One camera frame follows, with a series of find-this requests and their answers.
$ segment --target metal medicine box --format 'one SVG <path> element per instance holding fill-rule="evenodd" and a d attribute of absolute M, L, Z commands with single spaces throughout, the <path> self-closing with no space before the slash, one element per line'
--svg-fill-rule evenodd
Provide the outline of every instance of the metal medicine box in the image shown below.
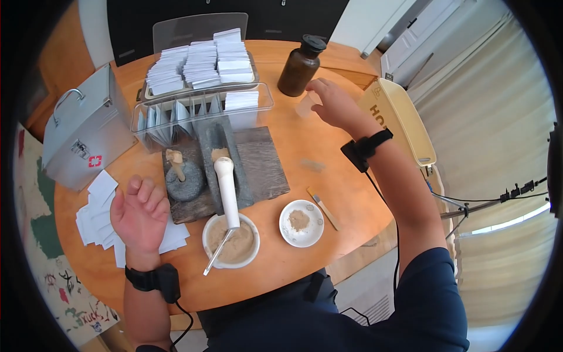
<path fill-rule="evenodd" d="M 64 93 L 45 126 L 42 168 L 58 183 L 80 191 L 137 143 L 127 102 L 105 65 Z"/>

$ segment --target bottle cap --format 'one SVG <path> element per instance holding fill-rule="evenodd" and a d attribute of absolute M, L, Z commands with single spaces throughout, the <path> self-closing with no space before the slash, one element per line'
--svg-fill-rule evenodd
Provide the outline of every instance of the bottle cap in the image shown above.
<path fill-rule="evenodd" d="M 305 34 L 301 43 L 301 48 L 316 53 L 321 53 L 327 48 L 327 44 L 322 39 L 311 34 Z"/>

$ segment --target wrist strap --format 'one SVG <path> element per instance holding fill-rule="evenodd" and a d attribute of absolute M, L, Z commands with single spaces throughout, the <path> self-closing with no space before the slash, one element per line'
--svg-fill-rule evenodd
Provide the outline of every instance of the wrist strap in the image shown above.
<path fill-rule="evenodd" d="M 367 159 L 375 155 L 376 148 L 379 145 L 391 138 L 393 138 L 393 133 L 385 128 L 385 130 L 377 132 L 370 138 L 363 137 L 358 142 L 351 140 L 344 144 L 340 150 L 358 171 L 363 173 L 367 172 L 369 168 Z"/>
<path fill-rule="evenodd" d="M 377 132 L 370 138 L 360 138 L 360 140 L 356 142 L 354 147 L 358 152 L 360 158 L 367 160 L 375 155 L 377 147 L 391 138 L 393 138 L 393 133 L 391 133 L 388 128 L 385 128 L 383 131 Z"/>
<path fill-rule="evenodd" d="M 160 290 L 164 300 L 173 304 L 180 298 L 180 279 L 178 270 L 166 263 L 151 271 L 137 271 L 125 267 L 125 277 L 139 291 Z"/>

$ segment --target red cross symbol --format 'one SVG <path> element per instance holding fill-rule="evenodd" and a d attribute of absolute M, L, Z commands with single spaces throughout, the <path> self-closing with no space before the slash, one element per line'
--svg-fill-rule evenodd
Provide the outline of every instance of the red cross symbol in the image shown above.
<path fill-rule="evenodd" d="M 88 167 L 98 167 L 102 165 L 102 156 L 96 155 L 95 157 L 90 157 L 88 159 Z"/>

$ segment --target person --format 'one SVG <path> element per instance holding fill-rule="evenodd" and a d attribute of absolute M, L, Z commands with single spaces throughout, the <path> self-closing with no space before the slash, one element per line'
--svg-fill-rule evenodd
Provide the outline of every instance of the person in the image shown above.
<path fill-rule="evenodd" d="M 311 109 L 354 140 L 382 131 L 335 83 L 319 78 L 307 90 L 314 90 L 323 103 Z M 339 314 L 336 290 L 326 272 L 319 270 L 264 295 L 198 312 L 208 337 L 206 351 L 468 349 L 467 318 L 453 263 L 436 203 L 420 171 L 392 139 L 379 145 L 368 163 L 400 232 L 399 282 L 391 316 L 362 326 Z M 128 268 L 151 271 L 161 265 L 158 247 L 168 213 L 164 190 L 150 178 L 134 176 L 126 194 L 116 192 L 110 217 L 126 245 Z M 136 351 L 176 350 L 168 307 L 159 291 L 142 292 L 126 281 L 123 303 L 128 337 Z"/>

